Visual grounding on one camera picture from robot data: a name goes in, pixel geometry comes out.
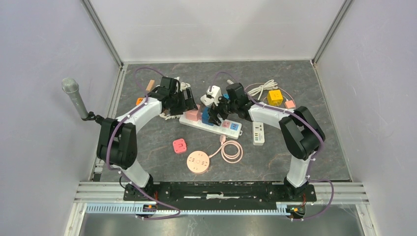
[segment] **black base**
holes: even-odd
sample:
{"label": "black base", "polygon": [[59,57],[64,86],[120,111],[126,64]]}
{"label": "black base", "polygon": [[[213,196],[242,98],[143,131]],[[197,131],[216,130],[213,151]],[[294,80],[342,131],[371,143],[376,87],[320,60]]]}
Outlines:
{"label": "black base", "polygon": [[[299,196],[288,196],[286,186],[270,181],[254,182],[160,182],[153,185],[158,200],[181,210],[251,210],[276,209],[276,202],[317,201],[314,186],[309,184]],[[125,201],[147,200],[130,184],[126,186]],[[230,199],[210,198],[213,195],[235,197]],[[169,209],[158,205],[159,209]]]}

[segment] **power strip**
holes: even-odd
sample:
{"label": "power strip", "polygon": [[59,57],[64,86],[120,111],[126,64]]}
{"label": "power strip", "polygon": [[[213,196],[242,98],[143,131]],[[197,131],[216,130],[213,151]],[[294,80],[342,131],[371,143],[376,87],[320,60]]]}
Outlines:
{"label": "power strip", "polygon": [[265,143],[264,123],[252,122],[253,145],[262,146]]}
{"label": "power strip", "polygon": [[185,118],[185,115],[181,115],[179,118],[179,122],[181,124],[185,124],[197,129],[202,129],[211,133],[215,134],[224,134],[229,138],[232,139],[238,139],[240,135],[242,135],[242,124],[239,122],[231,121],[228,119],[222,120],[220,126],[214,125],[214,124],[204,124],[201,120],[201,118],[198,121],[193,121]]}

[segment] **yellow power cube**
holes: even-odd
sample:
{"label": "yellow power cube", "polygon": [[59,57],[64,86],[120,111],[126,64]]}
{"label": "yellow power cube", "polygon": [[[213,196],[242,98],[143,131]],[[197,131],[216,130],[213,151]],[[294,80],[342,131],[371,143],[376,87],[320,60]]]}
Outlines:
{"label": "yellow power cube", "polygon": [[281,105],[284,98],[282,97],[281,90],[271,90],[268,92],[268,104],[272,106],[279,106]]}

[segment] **white enclosure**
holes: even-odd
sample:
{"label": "white enclosure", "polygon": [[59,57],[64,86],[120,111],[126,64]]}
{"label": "white enclosure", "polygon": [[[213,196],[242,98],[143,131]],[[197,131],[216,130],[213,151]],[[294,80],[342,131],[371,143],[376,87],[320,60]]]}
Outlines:
{"label": "white enclosure", "polygon": [[59,236],[100,130],[61,81],[74,78],[87,108],[106,114],[118,67],[77,0],[1,1],[0,32],[0,235]]}
{"label": "white enclosure", "polygon": [[122,61],[311,59],[343,0],[92,0]]}
{"label": "white enclosure", "polygon": [[314,59],[375,228],[414,235],[416,7],[412,0],[2,1],[0,235],[62,235],[78,183],[88,181],[97,144],[90,134],[100,127],[81,121],[63,78],[80,84],[89,111],[106,115],[117,63],[300,59]]}
{"label": "white enclosure", "polygon": [[318,73],[354,180],[381,235],[415,235],[417,14],[413,0],[354,1]]}

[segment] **gray floor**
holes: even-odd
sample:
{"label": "gray floor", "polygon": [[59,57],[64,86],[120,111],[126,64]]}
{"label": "gray floor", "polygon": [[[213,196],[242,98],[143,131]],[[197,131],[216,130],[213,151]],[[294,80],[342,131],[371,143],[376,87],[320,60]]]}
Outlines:
{"label": "gray floor", "polygon": [[[135,84],[134,71],[141,65],[129,65],[117,109],[117,116],[125,114],[135,106],[143,92]],[[215,73],[227,70],[238,75],[244,86],[274,79],[289,92],[298,106],[310,109],[326,134],[326,146],[313,163],[312,178],[332,180],[349,179],[342,151],[325,105],[325,100],[314,70],[309,61],[242,61],[151,64],[166,76],[180,76],[180,80],[191,84],[196,103],[211,84]],[[159,84],[160,76],[153,71],[142,70],[137,81],[146,87],[150,79]],[[216,85],[225,92],[229,77],[222,75]],[[220,180],[283,180],[290,167],[291,155],[285,147],[281,131],[265,127],[266,142],[263,146],[252,144],[252,126],[237,116],[229,116],[243,124],[243,134],[238,141],[243,146],[244,157],[237,164],[228,164],[220,156],[211,159],[209,170],[202,175],[191,173],[186,165],[187,156],[196,150],[214,153],[220,146],[219,136],[196,128],[182,125],[178,120],[152,119],[138,133],[138,160],[155,181],[220,181]],[[184,138],[187,152],[175,154],[172,141]],[[115,172],[103,171],[101,181],[118,181]]]}
{"label": "gray floor", "polygon": [[[309,206],[307,215],[322,206]],[[80,235],[114,236],[363,236],[355,205],[331,206],[320,217],[293,222],[284,216],[190,215],[142,221],[133,215],[86,214]]]}

